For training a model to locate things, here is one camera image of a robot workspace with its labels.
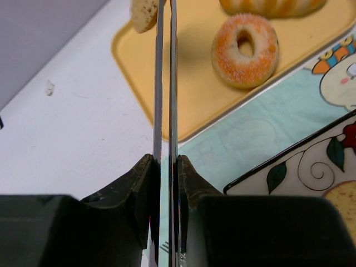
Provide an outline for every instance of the bread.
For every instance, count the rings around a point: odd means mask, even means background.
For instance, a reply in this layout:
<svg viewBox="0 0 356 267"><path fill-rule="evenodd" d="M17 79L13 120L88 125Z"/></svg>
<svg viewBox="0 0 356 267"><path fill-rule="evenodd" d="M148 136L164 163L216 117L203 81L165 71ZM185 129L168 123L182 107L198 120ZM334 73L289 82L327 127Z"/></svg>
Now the bread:
<svg viewBox="0 0 356 267"><path fill-rule="evenodd" d="M301 17L322 7L327 0L219 0L226 13L252 13L266 18Z"/></svg>
<svg viewBox="0 0 356 267"><path fill-rule="evenodd" d="M339 184L324 197L338 209L356 245L356 181Z"/></svg>
<svg viewBox="0 0 356 267"><path fill-rule="evenodd" d="M131 22L137 33L147 32L156 25L158 5L159 0L131 0Z"/></svg>

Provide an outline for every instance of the cartoon placemat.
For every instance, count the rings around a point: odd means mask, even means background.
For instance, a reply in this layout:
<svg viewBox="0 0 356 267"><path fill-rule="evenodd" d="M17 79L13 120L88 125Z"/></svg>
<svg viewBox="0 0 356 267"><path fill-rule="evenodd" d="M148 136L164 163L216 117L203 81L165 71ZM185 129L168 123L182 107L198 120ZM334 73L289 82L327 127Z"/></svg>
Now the cartoon placemat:
<svg viewBox="0 0 356 267"><path fill-rule="evenodd" d="M356 39L332 50L231 113L179 149L220 191L244 173L353 110ZM167 159L162 177L168 176ZM161 182L161 237L168 241L168 182ZM167 262L162 250L160 262Z"/></svg>

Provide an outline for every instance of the gray background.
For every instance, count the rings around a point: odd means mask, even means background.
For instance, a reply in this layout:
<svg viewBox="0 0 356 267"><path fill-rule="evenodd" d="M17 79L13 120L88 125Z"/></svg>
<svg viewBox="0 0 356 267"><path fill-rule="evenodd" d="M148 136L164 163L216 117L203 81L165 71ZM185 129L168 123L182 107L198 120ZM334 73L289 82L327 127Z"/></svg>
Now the gray background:
<svg viewBox="0 0 356 267"><path fill-rule="evenodd" d="M0 0L0 110L108 0Z"/></svg>

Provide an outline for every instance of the croissant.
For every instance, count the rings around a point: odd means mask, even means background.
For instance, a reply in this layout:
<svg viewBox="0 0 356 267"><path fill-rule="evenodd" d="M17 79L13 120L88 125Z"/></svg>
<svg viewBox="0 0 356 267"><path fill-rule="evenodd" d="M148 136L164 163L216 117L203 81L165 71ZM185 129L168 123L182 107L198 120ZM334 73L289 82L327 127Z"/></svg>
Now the croissant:
<svg viewBox="0 0 356 267"><path fill-rule="evenodd" d="M258 14L266 18L302 17L321 8L327 0L219 0L226 13Z"/></svg>

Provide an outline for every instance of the yellow cutting board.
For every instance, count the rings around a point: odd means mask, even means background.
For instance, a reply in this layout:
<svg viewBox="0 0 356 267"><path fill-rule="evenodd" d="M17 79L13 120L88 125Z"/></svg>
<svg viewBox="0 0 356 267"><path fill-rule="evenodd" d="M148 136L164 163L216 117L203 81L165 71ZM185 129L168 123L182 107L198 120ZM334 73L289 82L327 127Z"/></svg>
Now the yellow cutting board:
<svg viewBox="0 0 356 267"><path fill-rule="evenodd" d="M162 136L169 136L169 3L164 16ZM177 1L178 38L178 141L209 125L265 85L336 41L356 23L356 0L328 0L304 18L274 19L280 60L274 75L253 90L237 90L221 82L210 59L213 38L229 18L219 0ZM115 35L112 55L150 123L154 117L156 27L138 34L129 22Z"/></svg>

